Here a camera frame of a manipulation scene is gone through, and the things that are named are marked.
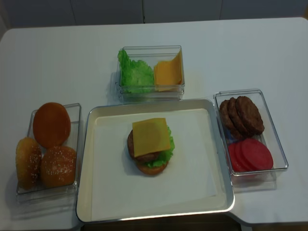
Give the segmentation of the left tomato slice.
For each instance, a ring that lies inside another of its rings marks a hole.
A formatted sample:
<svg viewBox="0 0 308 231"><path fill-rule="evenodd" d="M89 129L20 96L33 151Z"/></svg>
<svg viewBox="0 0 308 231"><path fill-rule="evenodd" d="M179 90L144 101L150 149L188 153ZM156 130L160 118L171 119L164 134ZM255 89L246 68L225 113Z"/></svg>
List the left tomato slice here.
<svg viewBox="0 0 308 231"><path fill-rule="evenodd" d="M236 160L235 156L235 143L232 143L228 146L229 156L231 160L231 165L234 172L242 172L243 168L239 165L238 161Z"/></svg>

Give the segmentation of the right tomato slice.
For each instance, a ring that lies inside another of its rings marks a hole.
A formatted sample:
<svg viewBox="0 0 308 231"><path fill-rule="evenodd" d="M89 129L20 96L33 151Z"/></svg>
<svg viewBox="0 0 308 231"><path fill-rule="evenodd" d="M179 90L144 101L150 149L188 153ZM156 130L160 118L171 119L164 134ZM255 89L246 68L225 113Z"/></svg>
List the right tomato slice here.
<svg viewBox="0 0 308 231"><path fill-rule="evenodd" d="M273 158L269 149L256 139L246 139L240 144L242 159L253 170L269 170Z"/></svg>

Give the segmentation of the tomato slice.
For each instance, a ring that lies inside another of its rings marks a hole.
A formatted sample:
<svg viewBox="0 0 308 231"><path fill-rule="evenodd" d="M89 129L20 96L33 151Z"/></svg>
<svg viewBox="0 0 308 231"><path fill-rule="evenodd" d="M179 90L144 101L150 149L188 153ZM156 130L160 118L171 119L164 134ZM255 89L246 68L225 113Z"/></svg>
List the tomato slice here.
<svg viewBox="0 0 308 231"><path fill-rule="evenodd" d="M269 170L273 158L269 149L256 139L246 139L240 144L242 159L253 170Z"/></svg>
<svg viewBox="0 0 308 231"><path fill-rule="evenodd" d="M239 165L238 161L236 160L235 156L235 143L232 143L228 146L229 156L231 160L231 165L234 172L242 172L243 168Z"/></svg>
<svg viewBox="0 0 308 231"><path fill-rule="evenodd" d="M242 152L242 142L237 142L235 145L235 156L239 163L239 165L244 169L244 171L252 171L251 166L244 160L243 152Z"/></svg>

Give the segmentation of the right brown patty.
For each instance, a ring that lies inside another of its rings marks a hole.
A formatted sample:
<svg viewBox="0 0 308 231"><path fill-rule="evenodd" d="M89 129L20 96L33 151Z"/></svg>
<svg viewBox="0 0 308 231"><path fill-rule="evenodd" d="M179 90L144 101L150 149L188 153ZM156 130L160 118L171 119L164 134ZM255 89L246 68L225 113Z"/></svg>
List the right brown patty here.
<svg viewBox="0 0 308 231"><path fill-rule="evenodd" d="M253 134L260 135L265 127L257 106L246 96L236 99L236 109L244 126Z"/></svg>

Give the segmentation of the clear patty tomato container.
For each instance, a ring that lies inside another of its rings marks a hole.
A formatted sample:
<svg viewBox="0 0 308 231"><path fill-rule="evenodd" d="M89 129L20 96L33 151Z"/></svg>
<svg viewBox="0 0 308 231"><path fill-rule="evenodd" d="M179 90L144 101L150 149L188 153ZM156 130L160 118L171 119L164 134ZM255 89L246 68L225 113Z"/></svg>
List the clear patty tomato container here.
<svg viewBox="0 0 308 231"><path fill-rule="evenodd" d="M239 96L246 96L250 98L252 102L257 106L263 120L263 125L265 127L262 134L253 134L253 137L251 138L243 137L242 139L238 140L231 135L229 130L223 124L219 112L220 104L224 100L229 100L231 97L237 99ZM223 143L226 148L226 158L232 183L238 188L259 186L265 183L274 183L283 172L286 172L288 170L289 164L283 151L278 133L276 131L276 127L273 123L272 116L270 114L262 91L259 89L221 91L214 94L213 100L218 116L219 127L223 134ZM242 172L234 172L231 165L228 146L232 143L236 144L237 142L242 142L246 139L256 139L259 142L263 143L269 149L273 158L272 169L255 171L243 170Z"/></svg>

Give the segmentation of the lettuce leaf on burger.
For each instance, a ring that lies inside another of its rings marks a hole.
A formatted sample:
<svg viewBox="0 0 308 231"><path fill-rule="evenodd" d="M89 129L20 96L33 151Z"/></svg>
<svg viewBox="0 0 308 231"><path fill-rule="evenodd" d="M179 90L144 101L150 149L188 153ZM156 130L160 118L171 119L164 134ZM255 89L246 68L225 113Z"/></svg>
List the lettuce leaf on burger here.
<svg viewBox="0 0 308 231"><path fill-rule="evenodd" d="M152 160L149 162L146 162L145 165L149 168L154 167L161 167L162 165L166 165L167 162L171 159L173 156L173 150L175 149L175 143L174 139L171 135L171 130L169 126L167 126L168 134L169 134L169 141L170 141L170 149L162 151L156 160Z"/></svg>

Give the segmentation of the smooth orange bun half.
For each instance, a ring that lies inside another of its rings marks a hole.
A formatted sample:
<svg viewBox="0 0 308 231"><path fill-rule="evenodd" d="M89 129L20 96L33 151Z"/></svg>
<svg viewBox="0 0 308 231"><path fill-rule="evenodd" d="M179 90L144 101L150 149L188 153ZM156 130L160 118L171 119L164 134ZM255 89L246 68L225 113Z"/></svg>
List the smooth orange bun half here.
<svg viewBox="0 0 308 231"><path fill-rule="evenodd" d="M35 113L33 134L35 140L49 149L62 145L69 137L71 121L67 110L59 103L45 103Z"/></svg>

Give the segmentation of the sesame top bun front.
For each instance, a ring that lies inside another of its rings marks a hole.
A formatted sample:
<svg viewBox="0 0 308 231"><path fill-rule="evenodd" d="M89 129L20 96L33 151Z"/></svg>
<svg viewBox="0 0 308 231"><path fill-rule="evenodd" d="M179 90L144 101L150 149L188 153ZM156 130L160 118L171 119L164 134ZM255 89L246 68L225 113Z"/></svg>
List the sesame top bun front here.
<svg viewBox="0 0 308 231"><path fill-rule="evenodd" d="M67 146L49 148L40 166L40 179L47 188L71 185L75 182L76 151Z"/></svg>

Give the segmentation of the sesame bun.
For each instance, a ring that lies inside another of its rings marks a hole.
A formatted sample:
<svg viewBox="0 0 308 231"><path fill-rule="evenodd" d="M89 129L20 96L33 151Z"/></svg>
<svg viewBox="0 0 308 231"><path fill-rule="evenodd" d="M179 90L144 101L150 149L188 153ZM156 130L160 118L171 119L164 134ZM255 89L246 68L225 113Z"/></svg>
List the sesame bun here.
<svg viewBox="0 0 308 231"><path fill-rule="evenodd" d="M71 185L75 182L76 151L67 146L49 148L40 166L40 179L47 188Z"/></svg>
<svg viewBox="0 0 308 231"><path fill-rule="evenodd" d="M39 178L42 154L39 144L30 137L21 139L16 147L15 165L19 186L33 188Z"/></svg>

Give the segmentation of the stack of cheese slices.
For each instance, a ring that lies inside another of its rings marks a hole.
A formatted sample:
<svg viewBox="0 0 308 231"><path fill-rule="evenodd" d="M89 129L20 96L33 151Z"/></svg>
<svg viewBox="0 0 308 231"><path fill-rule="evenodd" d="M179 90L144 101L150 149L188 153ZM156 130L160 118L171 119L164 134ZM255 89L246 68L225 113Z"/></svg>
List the stack of cheese slices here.
<svg viewBox="0 0 308 231"><path fill-rule="evenodd" d="M159 61L154 66L154 79L158 91L172 90L172 88L167 88L167 85L181 85L182 76L181 51L171 61Z"/></svg>

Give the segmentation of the cheese slice on burger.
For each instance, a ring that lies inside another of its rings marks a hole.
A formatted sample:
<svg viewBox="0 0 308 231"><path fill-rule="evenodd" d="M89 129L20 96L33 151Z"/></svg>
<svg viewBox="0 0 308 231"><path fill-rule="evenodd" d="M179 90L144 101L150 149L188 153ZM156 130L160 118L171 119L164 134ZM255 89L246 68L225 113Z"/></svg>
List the cheese slice on burger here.
<svg viewBox="0 0 308 231"><path fill-rule="evenodd" d="M133 122L132 134L135 157L171 148L165 118L151 118Z"/></svg>

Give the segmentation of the left brown patty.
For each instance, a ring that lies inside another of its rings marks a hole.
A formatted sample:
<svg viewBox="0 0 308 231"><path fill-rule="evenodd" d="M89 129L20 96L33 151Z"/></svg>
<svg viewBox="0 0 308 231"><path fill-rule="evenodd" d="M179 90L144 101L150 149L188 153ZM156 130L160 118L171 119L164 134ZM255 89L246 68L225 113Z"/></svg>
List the left brown patty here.
<svg viewBox="0 0 308 231"><path fill-rule="evenodd" d="M241 133L237 130L237 128L234 126L232 120L230 119L229 116L229 112L228 112L228 104L229 104L229 100L224 100L220 106L219 106L219 112L221 115L221 119L223 124L225 125L225 127L229 130L229 132L231 133L231 135L235 138L235 139L242 139L243 136L241 135Z"/></svg>

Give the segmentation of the burger patty on tray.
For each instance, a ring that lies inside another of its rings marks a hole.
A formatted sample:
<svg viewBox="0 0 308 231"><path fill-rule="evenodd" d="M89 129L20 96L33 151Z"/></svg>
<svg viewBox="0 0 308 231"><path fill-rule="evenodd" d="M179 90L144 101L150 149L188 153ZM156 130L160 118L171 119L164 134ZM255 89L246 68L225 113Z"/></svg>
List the burger patty on tray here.
<svg viewBox="0 0 308 231"><path fill-rule="evenodd" d="M154 152L154 153L148 153L145 155L135 157L134 145L133 145L133 131L131 131L130 134L128 135L127 146L128 146L128 153L130 157L139 163L146 163L146 162L154 161L160 155L160 152Z"/></svg>

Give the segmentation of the white metal tray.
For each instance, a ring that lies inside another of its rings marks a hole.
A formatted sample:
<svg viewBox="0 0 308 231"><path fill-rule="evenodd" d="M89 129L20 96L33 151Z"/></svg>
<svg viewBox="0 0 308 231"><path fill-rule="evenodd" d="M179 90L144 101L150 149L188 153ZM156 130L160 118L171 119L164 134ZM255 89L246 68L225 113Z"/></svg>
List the white metal tray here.
<svg viewBox="0 0 308 231"><path fill-rule="evenodd" d="M97 119L108 116L126 116L134 114L149 114L160 112L175 112L181 110L205 109L208 112L210 131L214 152L208 155L211 173L216 188L215 195L201 199L182 202L174 205L161 206L157 210L146 210L143 215L128 217L114 217L110 219L94 220L92 218L92 189L94 163L94 130ZM93 108L86 125L80 183L77 194L76 214L84 223L112 222L124 220L138 220L147 218L162 218L197 214L214 214L230 211L234 206L234 192L225 156L223 136L221 135L218 117L210 100L191 99L183 101L164 101L154 103L137 103L115 106L98 106Z"/></svg>

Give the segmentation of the green lettuce pile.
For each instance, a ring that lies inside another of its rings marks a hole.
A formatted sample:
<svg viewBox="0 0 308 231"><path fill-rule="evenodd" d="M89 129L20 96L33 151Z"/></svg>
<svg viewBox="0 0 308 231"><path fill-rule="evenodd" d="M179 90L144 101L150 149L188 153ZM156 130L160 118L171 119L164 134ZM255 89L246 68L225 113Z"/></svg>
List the green lettuce pile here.
<svg viewBox="0 0 308 231"><path fill-rule="evenodd" d="M131 60L125 50L118 52L121 80L124 93L150 93L154 85L154 71L142 60Z"/></svg>

